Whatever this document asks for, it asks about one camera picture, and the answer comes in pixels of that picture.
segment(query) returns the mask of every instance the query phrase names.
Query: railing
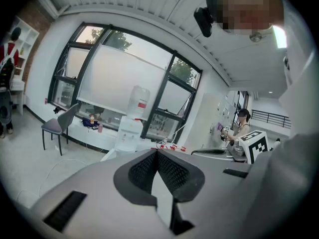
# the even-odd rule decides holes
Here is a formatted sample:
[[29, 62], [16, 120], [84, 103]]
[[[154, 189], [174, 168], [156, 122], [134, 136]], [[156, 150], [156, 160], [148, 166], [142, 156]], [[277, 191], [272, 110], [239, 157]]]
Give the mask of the railing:
[[262, 111], [252, 110], [253, 113], [251, 115], [251, 119], [260, 120], [266, 123], [274, 124], [277, 126], [282, 126], [285, 128], [291, 128], [291, 122], [289, 117], [271, 114]]

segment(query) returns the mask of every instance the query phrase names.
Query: gray chair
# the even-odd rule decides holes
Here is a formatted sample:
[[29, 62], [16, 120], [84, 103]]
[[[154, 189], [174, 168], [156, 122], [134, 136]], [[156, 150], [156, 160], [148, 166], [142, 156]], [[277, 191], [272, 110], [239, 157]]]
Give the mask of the gray chair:
[[61, 151], [61, 141], [60, 135], [66, 130], [66, 143], [68, 144], [68, 127], [71, 125], [73, 121], [73, 117], [75, 115], [76, 109], [78, 104], [73, 105], [69, 110], [62, 113], [58, 119], [50, 119], [48, 122], [42, 125], [42, 142], [43, 142], [43, 149], [45, 150], [44, 145], [44, 131], [51, 133], [51, 140], [53, 139], [53, 134], [56, 134], [59, 139], [59, 148], [60, 148], [60, 155], [62, 156]]

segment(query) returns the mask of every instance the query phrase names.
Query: red clothing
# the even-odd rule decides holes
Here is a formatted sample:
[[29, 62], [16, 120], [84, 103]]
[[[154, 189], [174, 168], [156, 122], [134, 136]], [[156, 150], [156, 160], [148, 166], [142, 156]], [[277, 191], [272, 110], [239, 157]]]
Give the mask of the red clothing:
[[[13, 48], [14, 48], [15, 44], [13, 42], [9, 42], [8, 43], [8, 55], [10, 55], [10, 53], [12, 52]], [[2, 45], [0, 47], [0, 62], [4, 59], [4, 46]], [[14, 66], [18, 65], [18, 60], [19, 60], [19, 51], [18, 49], [16, 50], [14, 56]]]

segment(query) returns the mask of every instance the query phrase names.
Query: brick wall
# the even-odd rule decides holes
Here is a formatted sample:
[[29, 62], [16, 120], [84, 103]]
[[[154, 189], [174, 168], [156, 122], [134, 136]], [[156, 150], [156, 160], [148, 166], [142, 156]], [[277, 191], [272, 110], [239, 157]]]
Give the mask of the brick wall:
[[53, 23], [53, 18], [45, 11], [45, 9], [39, 4], [37, 0], [30, 0], [23, 9], [17, 14], [25, 23], [29, 24], [32, 28], [39, 32], [39, 36], [32, 47], [29, 54], [28, 60], [26, 62], [22, 80], [25, 82], [24, 90], [27, 85], [27, 80], [29, 77], [29, 72], [33, 57], [47, 31], [49, 30], [51, 24]]

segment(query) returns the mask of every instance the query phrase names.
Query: mesh panel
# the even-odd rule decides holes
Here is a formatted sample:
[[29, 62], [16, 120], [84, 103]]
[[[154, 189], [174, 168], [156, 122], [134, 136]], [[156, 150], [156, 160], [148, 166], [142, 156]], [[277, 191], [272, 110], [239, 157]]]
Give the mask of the mesh panel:
[[184, 185], [189, 176], [187, 169], [162, 154], [158, 155], [158, 171], [171, 194]]
[[129, 180], [140, 189], [151, 193], [157, 171], [156, 153], [148, 156], [129, 170]]

